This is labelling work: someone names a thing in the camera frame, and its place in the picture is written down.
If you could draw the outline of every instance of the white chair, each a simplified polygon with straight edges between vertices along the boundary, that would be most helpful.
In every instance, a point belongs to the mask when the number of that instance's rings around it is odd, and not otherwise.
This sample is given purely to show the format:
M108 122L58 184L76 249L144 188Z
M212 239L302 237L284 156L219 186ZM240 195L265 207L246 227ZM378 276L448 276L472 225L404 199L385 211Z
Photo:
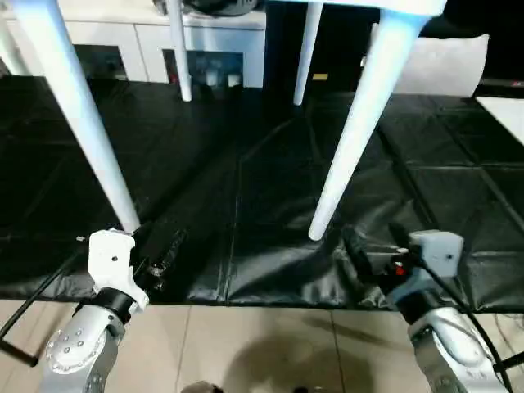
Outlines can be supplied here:
M380 23L342 130L322 195L309 228L319 240L329 224L422 27L440 15L445 0L331 0L310 2L296 78L295 105L301 105L324 3L380 8Z

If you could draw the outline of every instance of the black foam mat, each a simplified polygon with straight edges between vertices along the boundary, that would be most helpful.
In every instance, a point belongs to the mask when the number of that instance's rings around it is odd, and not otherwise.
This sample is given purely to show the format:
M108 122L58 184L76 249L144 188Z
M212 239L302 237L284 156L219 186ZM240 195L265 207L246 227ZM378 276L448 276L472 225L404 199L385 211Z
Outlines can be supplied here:
M91 81L160 258L187 232L156 303L383 309L342 245L355 226L374 268L387 224L466 239L457 288L477 312L524 311L524 147L472 99L392 97L324 239L307 237L350 94L235 90L181 102L166 84ZM85 239L118 226L46 83L0 79L0 296L26 298L65 259L43 299L92 295Z

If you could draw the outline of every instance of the black object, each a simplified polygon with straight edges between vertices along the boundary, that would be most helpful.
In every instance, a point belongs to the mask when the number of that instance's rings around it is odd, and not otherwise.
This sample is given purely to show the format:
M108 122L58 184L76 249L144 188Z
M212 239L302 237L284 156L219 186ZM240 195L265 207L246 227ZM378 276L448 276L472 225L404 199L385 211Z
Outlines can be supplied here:
M320 242L307 231L352 96L243 89L181 102L164 84L90 81L161 260L187 236L152 303L387 309L362 282L341 230L373 271L396 253L387 225L466 239L457 291L477 313L524 311L524 147L474 100L392 97ZM27 299L77 236L118 221L41 79L0 79L0 297ZM41 298L93 296L87 256Z
M118 319L126 324L131 319L129 307L134 303L131 296L115 288L102 288L95 297L86 304L97 305L114 313Z
M240 16L256 8L259 0L184 0L189 7L211 16Z
M524 363L524 352L520 352L502 361L501 364L495 365L495 371L500 373L502 370L509 370L510 368L519 366Z

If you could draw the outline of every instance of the cabinet door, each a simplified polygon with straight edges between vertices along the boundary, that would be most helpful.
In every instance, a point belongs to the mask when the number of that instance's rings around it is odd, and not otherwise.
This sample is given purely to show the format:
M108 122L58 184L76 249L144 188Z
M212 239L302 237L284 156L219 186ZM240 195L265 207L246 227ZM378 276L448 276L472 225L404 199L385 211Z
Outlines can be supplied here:
M147 74L151 82L168 83L163 51L172 49L169 26L136 25ZM184 27L186 49L242 54L242 78L248 88L262 88L264 81L264 30Z
M146 67L133 25L96 22L66 22L65 25L88 76L103 74L104 70L101 69L105 67L112 69L120 66L123 69L116 69L115 77L147 81ZM42 75L40 61L18 21L9 20L7 26L31 74Z

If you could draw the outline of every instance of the floor tile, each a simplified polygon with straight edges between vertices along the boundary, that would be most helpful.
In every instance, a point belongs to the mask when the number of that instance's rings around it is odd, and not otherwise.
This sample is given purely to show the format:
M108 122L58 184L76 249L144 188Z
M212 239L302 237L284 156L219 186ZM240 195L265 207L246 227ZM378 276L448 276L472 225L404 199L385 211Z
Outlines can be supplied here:
M333 321L346 392L430 391L400 314L334 311Z
M193 307L177 391L202 380L227 393L341 393L330 313Z
M152 305L126 326L106 393L174 393L190 308Z
M0 301L0 326L15 313L22 305L21 301L1 300ZM9 331L5 340L12 343L28 353L33 353L28 343L29 339L37 325L37 322L43 314L44 304L36 303L31 305L26 313L19 319L18 323ZM5 385L9 382L11 374L18 367L26 367L17 360L0 352L0 391L3 391Z

